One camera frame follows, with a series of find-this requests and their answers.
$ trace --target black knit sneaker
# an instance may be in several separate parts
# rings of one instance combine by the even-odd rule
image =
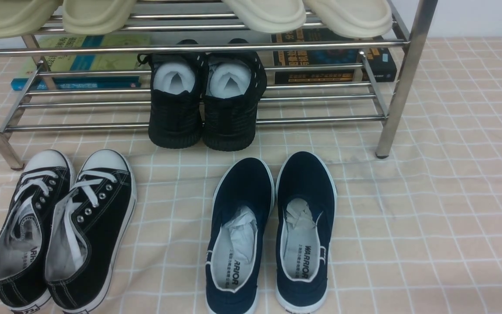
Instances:
[[[56,205],[44,278],[63,312],[87,314],[106,297],[136,201],[126,159],[103,149],[87,159]]]
[[[187,39],[179,44],[197,44]],[[151,67],[151,114],[148,137],[159,147],[180,149],[201,138],[200,96],[208,73],[203,52],[138,55]]]
[[[28,162],[18,179],[0,232],[0,299],[14,313],[34,313],[50,300],[44,262],[51,219],[73,176],[67,157],[45,150]]]
[[[246,44],[233,39],[230,44]],[[256,52],[208,55],[209,75],[203,142],[211,149],[241,150],[253,142],[257,103],[267,89],[267,74]]]

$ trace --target slipper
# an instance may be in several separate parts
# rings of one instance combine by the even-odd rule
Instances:
[[[0,38],[22,36],[39,30],[61,2],[62,0],[0,0]]]
[[[137,0],[64,0],[63,27],[73,34],[108,34],[122,28]]]
[[[387,0],[304,0],[333,32],[347,38],[373,38],[392,28]]]
[[[279,34],[305,23],[301,0],[222,0],[251,30]]]

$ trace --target stainless steel shoe rack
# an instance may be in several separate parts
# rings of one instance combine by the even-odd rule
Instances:
[[[176,3],[190,5],[192,3],[215,3],[220,0],[166,0],[156,3]],[[58,90],[54,84],[54,77],[75,77],[86,75],[143,75],[149,74],[147,70],[135,71],[102,71],[102,72],[50,72],[44,56],[75,55],[75,54],[104,54],[114,52],[187,52],[187,51],[275,51],[275,50],[320,50],[320,49],[359,49],[358,62],[345,65],[323,65],[323,66],[284,66],[267,67],[267,71],[303,71],[303,70],[325,70],[325,69],[354,69],[356,74],[364,68],[368,74],[368,82],[346,82],[346,83],[323,83],[323,84],[302,84],[302,85],[271,85],[267,90],[302,90],[331,88],[342,91],[339,96],[294,96],[294,97],[263,97],[261,102],[304,102],[304,101],[341,101],[353,99],[368,99],[373,101],[376,108],[376,115],[362,116],[332,116],[332,117],[306,117],[295,119],[259,119],[260,125],[284,125],[295,123],[346,123],[361,121],[380,121],[383,124],[375,155],[378,158],[386,158],[389,155],[398,123],[406,104],[408,93],[414,79],[414,74],[420,61],[422,50],[426,42],[431,20],[434,16],[438,0],[419,0],[416,16],[411,28],[408,30],[396,8],[390,2],[393,10],[393,31],[396,39],[392,40],[365,40],[365,41],[345,41],[345,42],[297,42],[280,44],[231,44],[231,45],[160,45],[148,47],[105,47],[105,48],[40,48],[34,35],[36,34],[64,34],[61,27],[43,27],[34,34],[22,36],[26,48],[0,49],[0,57],[31,56],[38,65],[37,70],[32,73],[16,102],[10,109],[8,116],[0,126],[0,153],[12,169],[20,170],[24,167],[23,161],[16,154],[9,143],[9,139],[14,132],[34,132],[34,131],[88,131],[88,130],[128,130],[145,129],[148,123],[91,123],[91,124],[63,124],[63,125],[19,125],[20,118],[26,109],[67,109],[78,107],[106,107],[106,106],[149,106],[150,101],[94,101],[94,102],[33,102],[36,96],[73,96],[73,95],[111,95],[111,94],[146,94],[150,95],[149,89],[92,89],[92,90]],[[323,27],[321,22],[310,21],[314,17],[313,12],[308,11],[308,22],[304,27]],[[59,22],[61,16],[52,16],[50,22]],[[231,31],[246,30],[247,28],[233,13],[219,14],[132,14],[130,21],[162,21],[162,20],[183,20],[183,25],[163,25],[144,26],[126,25],[120,32],[174,32],[174,31]],[[210,23],[211,20],[218,20],[219,23]],[[369,67],[363,49],[366,48],[390,48],[401,47],[404,51],[404,59],[398,74],[398,81],[387,107],[375,82],[373,72]],[[43,80],[48,86],[47,91],[32,91],[39,80]],[[367,87],[369,93],[346,93],[350,87]]]

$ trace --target book spine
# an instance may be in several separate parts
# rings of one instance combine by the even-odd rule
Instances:
[[[13,81],[11,83],[11,88],[14,91],[22,91],[24,88],[23,81]],[[138,88],[141,87],[139,82],[85,82],[85,83],[56,83],[58,89],[96,89],[96,88]],[[40,82],[38,86],[33,91],[47,91],[47,86],[44,82]]]

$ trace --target green book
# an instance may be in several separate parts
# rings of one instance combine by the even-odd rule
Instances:
[[[149,34],[107,34],[100,36],[48,36],[39,41],[41,48],[80,48],[110,46],[148,46],[151,43]],[[139,64],[136,53],[99,54],[99,55],[63,55],[46,56],[50,69],[54,72],[67,71],[104,71],[104,70],[137,70]],[[11,87],[22,91],[26,81],[36,70],[32,59],[24,64]],[[54,78],[59,89],[92,89],[92,88],[137,88],[141,87],[140,76],[87,76]],[[37,90],[47,89],[40,81]]]

